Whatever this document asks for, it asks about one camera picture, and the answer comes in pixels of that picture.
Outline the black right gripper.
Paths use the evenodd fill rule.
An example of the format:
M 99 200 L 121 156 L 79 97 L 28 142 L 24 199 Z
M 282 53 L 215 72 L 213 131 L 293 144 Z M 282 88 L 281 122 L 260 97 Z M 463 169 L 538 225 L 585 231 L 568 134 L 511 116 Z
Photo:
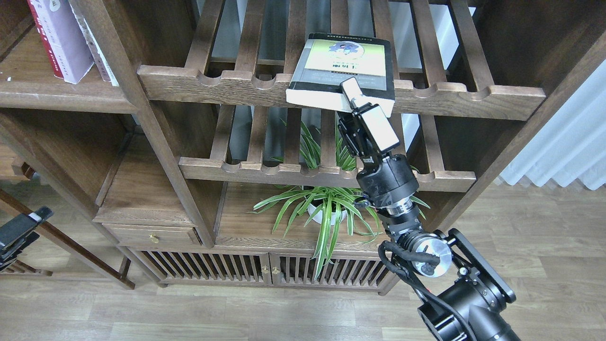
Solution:
M 370 103 L 354 77 L 340 87 L 351 113 L 338 114 L 338 129 L 350 154 L 364 165 L 356 177 L 359 187 L 381 218 L 417 218 L 419 208 L 410 197 L 419 184 L 407 158 L 392 154 L 400 139 L 381 106 Z

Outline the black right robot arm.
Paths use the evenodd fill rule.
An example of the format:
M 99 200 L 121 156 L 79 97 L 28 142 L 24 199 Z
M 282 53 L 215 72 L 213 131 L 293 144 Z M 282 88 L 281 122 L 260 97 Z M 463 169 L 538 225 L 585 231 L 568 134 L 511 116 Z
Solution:
M 363 169 L 357 175 L 362 199 L 383 222 L 388 241 L 379 257 L 415 291 L 418 313 L 438 341 L 517 341 L 501 316 L 517 296 L 457 229 L 429 233 L 412 196 L 419 188 L 407 158 L 393 154 L 400 141 L 383 108 L 362 93 L 355 78 L 340 85 L 349 105 L 339 129 Z

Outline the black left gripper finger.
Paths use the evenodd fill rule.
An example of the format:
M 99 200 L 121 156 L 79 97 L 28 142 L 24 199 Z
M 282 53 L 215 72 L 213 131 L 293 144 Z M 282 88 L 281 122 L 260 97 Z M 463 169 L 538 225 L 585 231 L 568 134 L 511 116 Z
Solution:
M 41 223 L 53 215 L 49 207 L 41 207 L 30 214 L 19 214 L 1 227 L 0 245 L 2 251 L 21 246 Z
M 35 242 L 39 236 L 40 235 L 35 232 L 18 238 L 2 236 L 0 240 L 0 271 L 9 267 L 9 265 L 17 259 L 18 255 L 21 254 L 24 248 L 28 247 L 32 242 Z

